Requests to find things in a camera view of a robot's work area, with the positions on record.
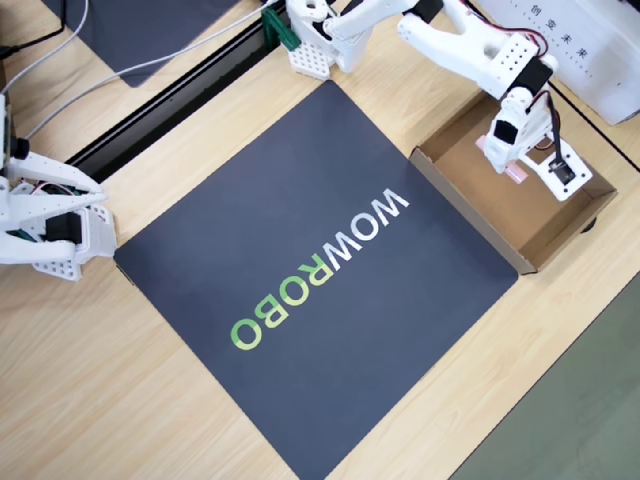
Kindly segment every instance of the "open cardboard box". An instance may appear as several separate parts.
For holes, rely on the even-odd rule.
[[[409,160],[520,274],[534,273],[596,218],[616,189],[591,166],[593,179],[565,202],[532,171],[520,185],[497,175],[475,142],[498,111],[495,100],[478,95]],[[549,154],[534,150],[530,157],[541,162]]]

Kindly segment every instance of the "wooden table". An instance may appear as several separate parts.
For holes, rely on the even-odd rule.
[[[408,155],[476,89],[402,43],[397,20],[375,30],[355,73],[334,78]],[[278,49],[109,178],[119,241],[318,85],[292,73]],[[640,270],[640,175],[556,103],[564,137],[620,195],[591,233],[520,278],[331,479],[448,478]],[[0,392],[2,478],[294,477],[111,260],[92,261],[79,284],[0,269]]]
[[[260,5],[259,0],[238,0],[235,7],[196,40],[221,30]],[[117,79],[92,92],[34,136],[32,149],[41,155],[67,160],[218,50],[249,23],[174,58],[138,88],[129,87]],[[59,25],[58,17],[41,0],[0,0],[0,40],[3,45],[32,40]],[[7,78],[15,76],[70,35],[71,31],[67,29],[55,39],[9,57],[4,62]],[[80,38],[75,38],[11,89],[17,134],[26,135],[58,106],[112,73],[113,70]]]

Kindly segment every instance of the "pink object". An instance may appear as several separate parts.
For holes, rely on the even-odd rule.
[[[476,146],[480,150],[484,150],[484,144],[487,141],[486,135],[481,136],[478,140],[476,140]],[[525,172],[515,161],[511,161],[507,164],[507,168],[505,169],[505,173],[507,176],[520,185],[525,179],[529,176],[527,172]]]
[[[529,176],[515,161],[507,163],[505,173],[511,180],[520,185]]]

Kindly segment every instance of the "white robotic arm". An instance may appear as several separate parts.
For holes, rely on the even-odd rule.
[[[0,112],[0,264],[31,263],[77,281],[81,265],[115,252],[113,218],[98,205],[107,197],[77,168],[27,151],[12,156],[4,96]]]
[[[551,55],[539,56],[540,47],[524,35],[494,28],[461,0],[364,0],[350,4],[341,15],[325,0],[287,0],[287,10],[302,40],[289,53],[293,69],[323,80],[330,77],[329,67],[334,63],[344,72],[352,71],[364,55],[372,28],[404,13],[398,24],[402,39],[501,100],[501,111],[481,142],[496,172],[516,178],[515,162],[520,160],[561,201],[591,179],[591,172],[571,147],[560,139],[556,142],[551,114],[545,102],[538,101],[548,94],[547,82],[558,63]],[[429,25],[440,10],[457,33]],[[527,154],[545,138],[556,143],[556,151],[538,165]]]

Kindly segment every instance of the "gray cable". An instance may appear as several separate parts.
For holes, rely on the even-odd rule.
[[[13,79],[11,79],[11,81],[9,83],[7,83],[7,85],[2,89],[2,92],[0,92],[0,95],[5,95],[9,91],[9,89],[11,87],[13,87],[14,83],[16,83],[22,77],[24,77],[31,70],[36,68],[42,62],[44,62],[45,60],[47,60],[47,59],[51,58],[52,56],[54,56],[56,53],[58,53],[60,50],[62,50],[64,47],[66,47],[71,40],[76,38],[78,36],[78,34],[80,33],[80,30],[82,30],[82,27],[84,27],[84,22],[87,20],[87,15],[88,14],[89,14],[89,0],[84,0],[84,13],[82,14],[82,20],[80,20],[80,25],[78,25],[78,28],[76,28],[74,30],[74,32],[71,34],[71,36],[69,38],[67,38],[64,42],[62,42],[60,45],[58,45],[58,47],[56,47],[55,49],[53,49],[52,51],[47,53],[40,60],[36,60],[31,65],[29,65],[27,68],[22,70],[18,75],[13,77]]]
[[[93,92],[94,90],[97,90],[98,88],[102,87],[103,85],[106,85],[111,80],[114,80],[114,79],[118,78],[119,76],[124,75],[124,74],[129,73],[129,72],[132,72],[134,70],[138,70],[140,68],[144,68],[144,67],[149,67],[151,65],[155,65],[156,63],[161,63],[161,62],[165,62],[167,60],[171,60],[172,58],[175,58],[175,57],[177,57],[179,55],[182,55],[183,53],[187,53],[187,52],[193,50],[194,48],[198,48],[199,46],[201,46],[201,45],[213,40],[214,38],[219,37],[220,35],[222,35],[224,33],[227,33],[232,28],[235,28],[238,25],[241,25],[242,23],[246,22],[247,20],[249,20],[254,15],[262,12],[262,10],[264,10],[265,8],[271,6],[275,2],[276,2],[276,0],[269,0],[267,3],[265,3],[260,8],[257,8],[253,12],[245,15],[244,17],[240,18],[239,20],[236,20],[235,22],[233,22],[232,24],[226,26],[222,30],[220,30],[220,31],[218,31],[216,33],[213,33],[213,34],[209,35],[206,38],[203,38],[202,40],[200,40],[199,42],[194,43],[193,45],[189,45],[188,47],[186,47],[186,48],[184,48],[182,50],[179,50],[179,51],[177,51],[175,53],[172,53],[171,55],[166,55],[164,57],[157,58],[155,60],[151,60],[151,61],[148,61],[148,62],[145,62],[145,63],[140,63],[138,65],[134,65],[133,67],[128,67],[128,68],[125,68],[124,70],[120,70],[119,72],[116,72],[116,73],[114,73],[112,75],[109,75],[104,80],[101,80],[98,83],[96,83],[96,84],[92,85],[91,87],[87,88],[86,90],[82,91],[81,93],[79,93],[78,95],[73,97],[71,100],[68,100],[67,102],[62,104],[60,107],[58,107],[56,110],[51,112],[49,115],[47,115],[47,117],[44,120],[42,120],[38,125],[36,125],[36,127],[33,130],[31,130],[31,132],[29,132],[29,134],[25,138],[27,140],[30,140],[36,133],[38,133],[40,130],[42,130],[42,128],[47,123],[49,123],[51,120],[53,120],[53,118],[56,117],[60,112],[62,112],[67,107],[69,107],[73,103],[75,103],[78,100],[80,100],[85,95]]]

